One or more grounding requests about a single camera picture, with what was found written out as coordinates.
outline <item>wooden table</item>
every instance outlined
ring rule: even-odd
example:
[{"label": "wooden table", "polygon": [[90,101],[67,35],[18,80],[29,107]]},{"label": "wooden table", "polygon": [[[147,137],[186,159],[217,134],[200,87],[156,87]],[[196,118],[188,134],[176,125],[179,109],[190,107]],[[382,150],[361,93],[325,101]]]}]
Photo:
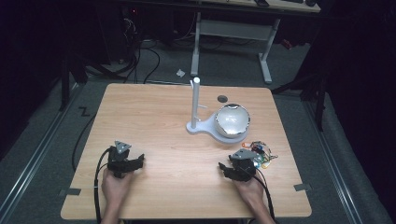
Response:
[{"label": "wooden table", "polygon": [[[198,109],[200,119],[223,106],[219,95],[226,95],[228,103],[243,105],[249,112],[251,124],[244,142],[261,140],[278,155],[262,170],[276,217],[309,216],[311,207],[305,192],[293,187],[302,180],[271,92],[265,88],[201,86],[199,104],[208,108]],[[95,219],[94,172],[100,156],[115,140],[132,145],[130,159],[146,155],[143,169],[135,172],[122,218],[252,217],[218,166],[221,162],[231,167],[228,155],[241,143],[223,145],[205,133],[189,134],[186,124],[191,120],[191,102],[190,86],[110,84],[71,183],[70,188],[81,189],[81,193],[66,197],[62,217]],[[99,192],[103,212],[105,198]]]}]

